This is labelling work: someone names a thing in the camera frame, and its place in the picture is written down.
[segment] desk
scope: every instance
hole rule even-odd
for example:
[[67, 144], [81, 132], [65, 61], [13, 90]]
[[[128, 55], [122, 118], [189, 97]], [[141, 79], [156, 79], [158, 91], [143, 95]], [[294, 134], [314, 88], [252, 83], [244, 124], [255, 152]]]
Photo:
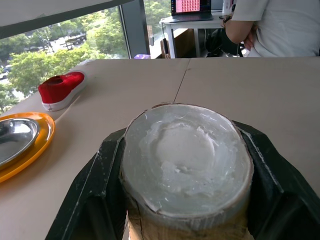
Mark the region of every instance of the desk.
[[[0, 239], [43, 240], [103, 139], [175, 98], [266, 133], [320, 196], [319, 66], [318, 57], [300, 57], [96, 60], [75, 68], [87, 73], [89, 84], [69, 108], [50, 113], [56, 122], [51, 145], [0, 184]], [[6, 114], [44, 112], [40, 101], [35, 94]]]
[[199, 45], [199, 35], [198, 29], [221, 29], [221, 19], [222, 12], [212, 12], [213, 20], [210, 21], [186, 21], [186, 22], [170, 22], [172, 18], [167, 17], [161, 20], [161, 24], [165, 25], [165, 31], [168, 35], [169, 51], [172, 59], [176, 58], [176, 44], [174, 38], [174, 30], [176, 29], [194, 29], [194, 43], [196, 57], [200, 57], [200, 45]]

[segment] laptop screen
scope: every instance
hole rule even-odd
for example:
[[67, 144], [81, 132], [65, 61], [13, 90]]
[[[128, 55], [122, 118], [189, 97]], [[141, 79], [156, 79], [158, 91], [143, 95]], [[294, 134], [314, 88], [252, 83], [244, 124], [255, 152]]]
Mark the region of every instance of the laptop screen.
[[172, 15], [211, 11], [211, 0], [171, 0]]

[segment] black holder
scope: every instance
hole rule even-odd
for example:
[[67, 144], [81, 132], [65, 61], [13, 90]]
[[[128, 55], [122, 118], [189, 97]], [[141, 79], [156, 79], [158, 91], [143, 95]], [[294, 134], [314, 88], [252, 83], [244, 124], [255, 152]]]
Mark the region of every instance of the black holder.
[[[316, 193], [265, 134], [233, 122], [254, 163], [247, 213], [250, 234], [255, 240], [319, 240], [320, 199]], [[119, 170], [125, 131], [110, 134], [76, 176], [47, 240], [70, 240], [77, 235], [122, 239], [127, 210]]]

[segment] red shoe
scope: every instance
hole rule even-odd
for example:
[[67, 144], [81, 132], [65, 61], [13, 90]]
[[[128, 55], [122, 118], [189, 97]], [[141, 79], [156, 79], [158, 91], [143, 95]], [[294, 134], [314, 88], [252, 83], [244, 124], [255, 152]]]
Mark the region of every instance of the red shoe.
[[47, 111], [64, 109], [86, 85], [86, 76], [78, 71], [51, 77], [38, 87], [42, 105]]

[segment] orange plate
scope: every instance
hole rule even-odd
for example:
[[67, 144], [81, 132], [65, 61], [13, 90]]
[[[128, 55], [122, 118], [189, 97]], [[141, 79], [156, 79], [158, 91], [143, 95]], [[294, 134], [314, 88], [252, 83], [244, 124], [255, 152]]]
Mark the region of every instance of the orange plate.
[[40, 132], [35, 142], [21, 155], [0, 169], [0, 183], [13, 177], [21, 172], [31, 163], [33, 163], [49, 146], [55, 134], [56, 124], [55, 121], [45, 113], [39, 112], [24, 112], [8, 116], [0, 117], [1, 120], [12, 118], [29, 118], [36, 120], [40, 125]]

